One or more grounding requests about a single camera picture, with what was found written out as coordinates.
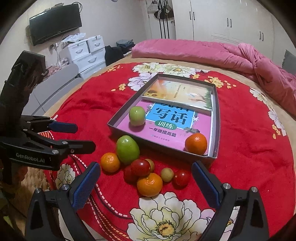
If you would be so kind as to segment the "left hand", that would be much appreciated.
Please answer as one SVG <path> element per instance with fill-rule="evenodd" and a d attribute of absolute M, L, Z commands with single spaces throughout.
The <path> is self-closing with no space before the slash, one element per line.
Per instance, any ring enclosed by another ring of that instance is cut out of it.
<path fill-rule="evenodd" d="M 13 162 L 4 164 L 1 170 L 1 190 L 8 194 L 16 194 L 28 172 L 28 167 Z"/>

